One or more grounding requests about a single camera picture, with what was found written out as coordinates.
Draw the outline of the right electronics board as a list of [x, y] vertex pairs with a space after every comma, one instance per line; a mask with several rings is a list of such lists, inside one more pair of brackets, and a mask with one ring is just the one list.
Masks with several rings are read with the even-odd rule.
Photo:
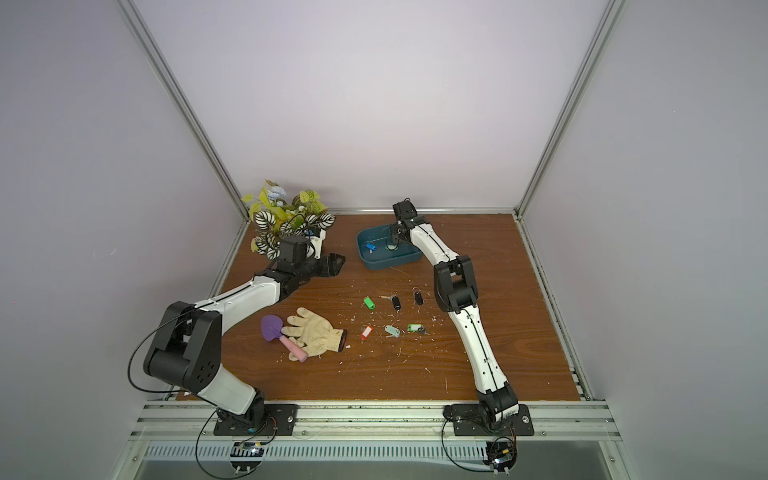
[[494, 475], [508, 475], [518, 460], [518, 446], [514, 438], [509, 436], [497, 437], [486, 443], [485, 463]]

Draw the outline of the pale teal tag key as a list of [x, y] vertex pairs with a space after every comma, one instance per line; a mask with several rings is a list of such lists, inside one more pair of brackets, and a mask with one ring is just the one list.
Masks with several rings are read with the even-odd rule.
[[387, 325], [384, 330], [390, 337], [399, 338], [402, 335], [401, 330], [392, 325]]

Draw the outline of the electronics board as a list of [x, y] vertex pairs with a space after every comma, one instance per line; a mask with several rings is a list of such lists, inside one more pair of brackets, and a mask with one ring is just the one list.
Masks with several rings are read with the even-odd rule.
[[235, 442], [230, 450], [229, 461], [236, 477], [250, 475], [262, 463], [265, 448], [261, 443]]
[[518, 446], [514, 438], [509, 436], [497, 437], [486, 443], [485, 463], [494, 475], [508, 475], [518, 460]]

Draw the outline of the purple pink garden trowel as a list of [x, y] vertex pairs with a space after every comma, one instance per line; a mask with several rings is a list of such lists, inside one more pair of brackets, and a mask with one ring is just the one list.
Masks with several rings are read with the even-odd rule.
[[284, 328], [283, 319], [277, 315], [265, 315], [261, 319], [261, 333], [266, 341], [279, 341], [296, 361], [305, 362], [308, 359], [308, 353], [299, 344], [296, 336], [283, 332]]

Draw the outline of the red tag key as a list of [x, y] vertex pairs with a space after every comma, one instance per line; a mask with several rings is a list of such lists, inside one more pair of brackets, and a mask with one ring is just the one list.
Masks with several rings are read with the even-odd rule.
[[365, 327], [365, 328], [364, 328], [364, 329], [361, 331], [361, 333], [360, 333], [360, 338], [361, 338], [363, 341], [365, 341], [365, 340], [367, 340], [367, 339], [370, 337], [370, 335], [372, 334], [372, 332], [373, 332], [373, 327], [372, 327], [372, 326], [370, 326], [370, 325], [367, 325], [367, 326], [366, 326], [366, 327]]

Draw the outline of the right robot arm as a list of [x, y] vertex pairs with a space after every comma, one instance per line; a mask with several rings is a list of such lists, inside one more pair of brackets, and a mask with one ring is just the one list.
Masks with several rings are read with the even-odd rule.
[[472, 260], [452, 250], [408, 198], [395, 203], [393, 211], [397, 240], [416, 247], [433, 267], [435, 301], [452, 320], [467, 353], [479, 416], [490, 427], [505, 422], [519, 413], [519, 401], [484, 330]]

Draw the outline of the aluminium front rail frame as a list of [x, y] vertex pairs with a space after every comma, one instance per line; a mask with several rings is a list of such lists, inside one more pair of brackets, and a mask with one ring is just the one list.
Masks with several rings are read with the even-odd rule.
[[[205, 479], [237, 478], [230, 465], [235, 442], [261, 443], [269, 462], [421, 461], [483, 469], [486, 443], [499, 436], [459, 437], [444, 419], [445, 401], [296, 401], [291, 436], [215, 436], [213, 410], [200, 401], [149, 401], [140, 412], [113, 470], [136, 479], [150, 461], [187, 462]], [[604, 401], [534, 401], [527, 405], [535, 435], [509, 436], [519, 449], [548, 442], [585, 445], [610, 479], [637, 473]]]

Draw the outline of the beige work glove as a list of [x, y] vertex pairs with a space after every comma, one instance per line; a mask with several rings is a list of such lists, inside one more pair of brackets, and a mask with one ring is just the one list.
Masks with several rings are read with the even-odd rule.
[[335, 328], [325, 317], [304, 307], [287, 318], [281, 333], [307, 354], [320, 356], [327, 352], [342, 352], [346, 346], [347, 331]]

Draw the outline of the artificial potted plant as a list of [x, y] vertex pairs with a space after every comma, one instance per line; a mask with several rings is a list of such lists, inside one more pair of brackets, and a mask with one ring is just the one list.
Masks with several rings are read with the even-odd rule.
[[257, 194], [242, 196], [241, 202], [255, 229], [250, 249], [268, 260], [278, 257], [285, 238], [307, 237], [306, 231], [313, 227], [328, 231], [336, 221], [316, 191], [302, 190], [290, 198], [280, 184], [271, 180], [266, 180]]

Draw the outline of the teal plastic storage box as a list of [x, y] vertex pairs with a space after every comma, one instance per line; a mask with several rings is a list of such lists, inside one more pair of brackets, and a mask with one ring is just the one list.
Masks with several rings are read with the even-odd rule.
[[[356, 236], [359, 257], [371, 271], [399, 267], [420, 260], [422, 252], [410, 243], [389, 245], [391, 225], [380, 225], [361, 230]], [[365, 244], [371, 242], [377, 249], [370, 252]]]

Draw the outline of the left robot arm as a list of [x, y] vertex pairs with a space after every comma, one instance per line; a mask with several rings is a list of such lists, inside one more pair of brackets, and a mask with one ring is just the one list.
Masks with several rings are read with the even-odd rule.
[[216, 407], [220, 417], [253, 428], [264, 421], [263, 394], [221, 363], [222, 337], [256, 312], [287, 299], [315, 277], [339, 275], [346, 258], [322, 252], [321, 236], [290, 236], [252, 279], [216, 297], [167, 307], [152, 335], [143, 371]]

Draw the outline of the left electronics board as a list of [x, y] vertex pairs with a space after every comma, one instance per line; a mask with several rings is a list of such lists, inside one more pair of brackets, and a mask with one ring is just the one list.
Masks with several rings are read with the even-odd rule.
[[261, 443], [235, 442], [230, 450], [229, 461], [236, 477], [250, 475], [262, 463], [265, 448]]

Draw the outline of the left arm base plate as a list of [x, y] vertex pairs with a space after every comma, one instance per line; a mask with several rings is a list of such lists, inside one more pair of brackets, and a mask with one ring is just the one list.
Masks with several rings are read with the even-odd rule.
[[219, 409], [215, 436], [291, 436], [299, 406], [291, 403], [258, 403], [242, 415]]

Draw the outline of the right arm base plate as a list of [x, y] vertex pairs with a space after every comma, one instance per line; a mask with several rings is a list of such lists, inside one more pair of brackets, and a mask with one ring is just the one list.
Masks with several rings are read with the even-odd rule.
[[453, 434], [459, 437], [535, 435], [532, 416], [525, 404], [518, 404], [517, 409], [505, 411], [503, 417], [490, 413], [480, 403], [445, 405], [442, 414]]

